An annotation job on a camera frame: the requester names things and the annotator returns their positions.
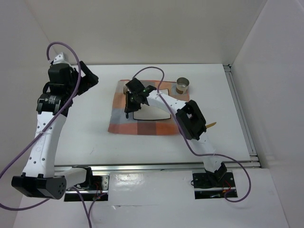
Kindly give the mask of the square white plate black rim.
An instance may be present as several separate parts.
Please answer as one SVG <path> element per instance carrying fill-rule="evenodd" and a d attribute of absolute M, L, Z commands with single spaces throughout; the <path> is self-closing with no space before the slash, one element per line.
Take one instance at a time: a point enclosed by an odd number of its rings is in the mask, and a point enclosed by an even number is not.
<path fill-rule="evenodd" d="M 133 119 L 137 121 L 158 121 L 168 120 L 171 115 L 155 106 L 141 104 L 141 108 L 138 111 L 133 112 Z"/>

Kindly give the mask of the checkered orange blue cloth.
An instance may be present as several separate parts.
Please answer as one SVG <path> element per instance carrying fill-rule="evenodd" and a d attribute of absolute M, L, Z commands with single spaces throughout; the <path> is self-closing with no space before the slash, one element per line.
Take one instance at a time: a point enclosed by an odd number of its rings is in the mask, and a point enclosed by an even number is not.
<path fill-rule="evenodd" d="M 128 79 L 119 80 L 113 98 L 112 113 L 108 127 L 109 133 L 127 135 L 176 135 L 178 127 L 171 117 L 168 120 L 137 121 L 133 119 L 133 113 L 129 118 L 125 117 L 125 94 L 123 87 Z"/>

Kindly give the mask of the metal cup brown band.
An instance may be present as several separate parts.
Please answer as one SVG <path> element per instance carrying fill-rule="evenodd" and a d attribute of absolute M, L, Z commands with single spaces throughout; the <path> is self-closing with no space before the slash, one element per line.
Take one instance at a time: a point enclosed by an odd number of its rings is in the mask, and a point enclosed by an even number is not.
<path fill-rule="evenodd" d="M 187 78 L 180 77 L 176 81 L 176 92 L 179 94 L 185 94 L 188 90 L 190 82 Z"/>

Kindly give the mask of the gold knife green handle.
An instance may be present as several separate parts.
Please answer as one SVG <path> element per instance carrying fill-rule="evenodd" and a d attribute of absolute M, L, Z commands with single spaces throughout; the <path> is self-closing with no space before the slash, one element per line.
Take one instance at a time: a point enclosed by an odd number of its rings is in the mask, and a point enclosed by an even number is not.
<path fill-rule="evenodd" d="M 213 122 L 213 123 L 207 124 L 207 125 L 206 125 L 206 128 L 211 128 L 211 127 L 213 127 L 215 124 L 216 124 L 216 122 Z"/>

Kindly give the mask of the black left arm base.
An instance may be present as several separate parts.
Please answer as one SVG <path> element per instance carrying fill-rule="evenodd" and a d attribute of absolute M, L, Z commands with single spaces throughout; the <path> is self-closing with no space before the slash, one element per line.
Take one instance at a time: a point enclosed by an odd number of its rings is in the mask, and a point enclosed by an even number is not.
<path fill-rule="evenodd" d="M 108 201 L 109 180 L 109 175 L 94 175 L 89 184 L 78 184 L 75 187 L 80 192 L 84 202 Z M 64 202 L 77 201 L 81 201 L 78 193 L 71 188 L 66 190 Z"/>

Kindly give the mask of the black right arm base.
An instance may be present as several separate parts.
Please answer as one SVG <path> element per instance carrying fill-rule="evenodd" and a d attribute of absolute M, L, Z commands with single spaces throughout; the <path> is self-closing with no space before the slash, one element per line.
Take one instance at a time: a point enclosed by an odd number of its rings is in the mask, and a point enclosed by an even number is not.
<path fill-rule="evenodd" d="M 224 177 L 219 180 L 215 181 L 212 180 L 211 177 L 203 172 L 203 173 L 193 173 L 192 174 L 193 180 L 190 184 L 197 189 L 211 189 L 211 188 L 233 188 L 236 186 L 234 181 L 234 176 L 231 172 L 227 172 Z"/>

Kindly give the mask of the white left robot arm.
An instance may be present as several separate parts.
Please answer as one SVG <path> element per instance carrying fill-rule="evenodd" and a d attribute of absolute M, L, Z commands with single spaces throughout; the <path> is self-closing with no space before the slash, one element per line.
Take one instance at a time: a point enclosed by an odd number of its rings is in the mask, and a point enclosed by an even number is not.
<path fill-rule="evenodd" d="M 80 62 L 85 76 L 68 63 L 53 63 L 49 70 L 49 82 L 43 88 L 37 102 L 38 140 L 33 144 L 26 166 L 20 176 L 14 176 L 12 187 L 27 197 L 60 199 L 73 186 L 87 190 L 96 180 L 87 166 L 73 166 L 58 175 L 55 174 L 55 156 L 60 133 L 72 105 L 70 97 L 75 92 L 81 95 L 98 83 L 98 77 Z"/>

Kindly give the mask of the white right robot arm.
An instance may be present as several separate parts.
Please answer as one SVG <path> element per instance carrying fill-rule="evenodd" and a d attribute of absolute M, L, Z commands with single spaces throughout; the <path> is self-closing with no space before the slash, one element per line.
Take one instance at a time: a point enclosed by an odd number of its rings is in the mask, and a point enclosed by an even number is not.
<path fill-rule="evenodd" d="M 126 83 L 124 94 L 126 118 L 129 117 L 129 113 L 140 110 L 143 104 L 171 114 L 186 142 L 199 151 L 197 156 L 202 157 L 208 183 L 218 186 L 223 182 L 227 168 L 223 161 L 215 156 L 215 149 L 207 136 L 206 120 L 195 101 L 178 100 L 158 91 L 152 85 L 145 87 L 136 78 Z"/>

